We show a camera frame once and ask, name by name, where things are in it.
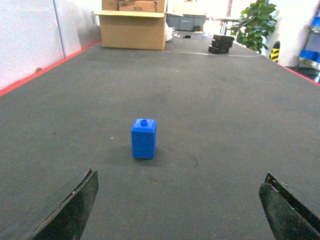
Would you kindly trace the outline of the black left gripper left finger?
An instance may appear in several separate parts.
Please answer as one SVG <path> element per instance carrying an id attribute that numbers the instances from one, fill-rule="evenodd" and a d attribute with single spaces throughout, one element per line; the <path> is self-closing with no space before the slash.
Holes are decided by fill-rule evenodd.
<path id="1" fill-rule="evenodd" d="M 68 197 L 41 223 L 30 240 L 79 240 L 99 191 L 98 171 L 89 169 Z"/>

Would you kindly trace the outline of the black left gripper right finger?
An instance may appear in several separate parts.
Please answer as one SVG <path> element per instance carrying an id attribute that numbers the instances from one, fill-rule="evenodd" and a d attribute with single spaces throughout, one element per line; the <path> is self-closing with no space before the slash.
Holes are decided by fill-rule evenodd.
<path id="1" fill-rule="evenodd" d="M 259 188 L 259 199 L 276 240 L 318 240 L 320 218 L 297 200 L 271 173 Z"/>

